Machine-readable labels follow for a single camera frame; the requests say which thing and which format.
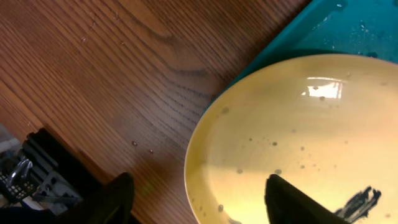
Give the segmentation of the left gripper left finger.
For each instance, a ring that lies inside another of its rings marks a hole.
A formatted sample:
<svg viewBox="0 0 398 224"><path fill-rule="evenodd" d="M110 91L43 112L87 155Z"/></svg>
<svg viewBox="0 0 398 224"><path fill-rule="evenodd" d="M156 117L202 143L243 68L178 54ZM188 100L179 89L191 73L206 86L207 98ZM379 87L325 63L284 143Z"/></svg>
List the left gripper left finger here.
<svg viewBox="0 0 398 224"><path fill-rule="evenodd" d="M128 224L134 201L134 181L124 172L110 183L58 216L63 224Z"/></svg>

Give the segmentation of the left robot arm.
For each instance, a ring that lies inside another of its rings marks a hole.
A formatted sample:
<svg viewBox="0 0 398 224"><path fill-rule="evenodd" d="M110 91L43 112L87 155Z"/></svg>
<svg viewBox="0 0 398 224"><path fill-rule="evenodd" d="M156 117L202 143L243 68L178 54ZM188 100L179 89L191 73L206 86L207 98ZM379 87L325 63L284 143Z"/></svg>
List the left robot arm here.
<svg viewBox="0 0 398 224"><path fill-rule="evenodd" d="M1 223L137 223L127 173L101 185L45 129L24 142L1 128Z"/></svg>

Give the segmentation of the yellow plate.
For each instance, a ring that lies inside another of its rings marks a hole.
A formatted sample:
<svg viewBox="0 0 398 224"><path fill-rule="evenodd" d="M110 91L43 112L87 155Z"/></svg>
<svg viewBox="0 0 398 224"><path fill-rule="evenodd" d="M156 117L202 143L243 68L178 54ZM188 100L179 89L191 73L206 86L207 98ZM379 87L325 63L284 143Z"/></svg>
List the yellow plate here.
<svg viewBox="0 0 398 224"><path fill-rule="evenodd" d="M267 223L272 174L331 212L362 193L360 223L396 223L397 65L325 54L248 75L201 117L184 173L199 223Z"/></svg>

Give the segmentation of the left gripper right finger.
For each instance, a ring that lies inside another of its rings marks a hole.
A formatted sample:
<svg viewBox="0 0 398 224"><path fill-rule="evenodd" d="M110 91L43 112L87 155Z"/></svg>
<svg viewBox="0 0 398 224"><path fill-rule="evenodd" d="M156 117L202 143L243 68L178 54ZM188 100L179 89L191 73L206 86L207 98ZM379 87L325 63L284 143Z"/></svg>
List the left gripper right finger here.
<svg viewBox="0 0 398 224"><path fill-rule="evenodd" d="M270 224L347 224L276 174L266 180L264 202Z"/></svg>

